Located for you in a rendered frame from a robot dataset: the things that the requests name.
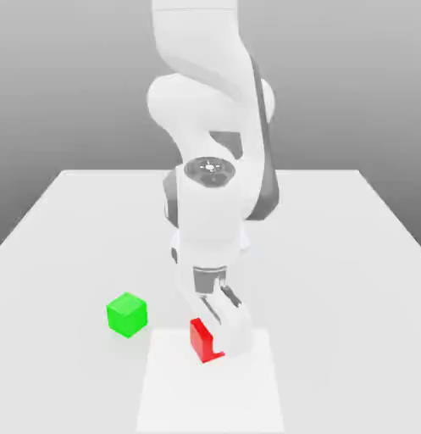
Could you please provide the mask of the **small red cube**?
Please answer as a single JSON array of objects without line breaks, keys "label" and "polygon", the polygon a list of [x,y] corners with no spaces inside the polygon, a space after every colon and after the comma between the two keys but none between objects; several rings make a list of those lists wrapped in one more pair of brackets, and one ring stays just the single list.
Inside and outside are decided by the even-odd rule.
[{"label": "small red cube", "polygon": [[203,364],[225,356],[223,351],[215,350],[213,335],[200,318],[190,321],[190,343]]}]

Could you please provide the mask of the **small green cube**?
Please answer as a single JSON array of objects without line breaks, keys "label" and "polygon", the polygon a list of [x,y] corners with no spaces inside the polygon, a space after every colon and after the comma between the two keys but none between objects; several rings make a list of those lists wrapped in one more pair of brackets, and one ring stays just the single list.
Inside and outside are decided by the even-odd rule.
[{"label": "small green cube", "polygon": [[124,292],[107,305],[108,326],[121,336],[130,338],[148,323],[147,302]]}]

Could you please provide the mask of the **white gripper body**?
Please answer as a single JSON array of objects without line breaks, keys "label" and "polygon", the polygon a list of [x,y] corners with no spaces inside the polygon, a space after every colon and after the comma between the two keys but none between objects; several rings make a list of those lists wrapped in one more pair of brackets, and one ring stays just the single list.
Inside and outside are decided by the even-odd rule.
[{"label": "white gripper body", "polygon": [[234,292],[213,292],[198,300],[199,317],[212,334],[216,349],[231,358],[248,353],[252,320],[241,299]]}]

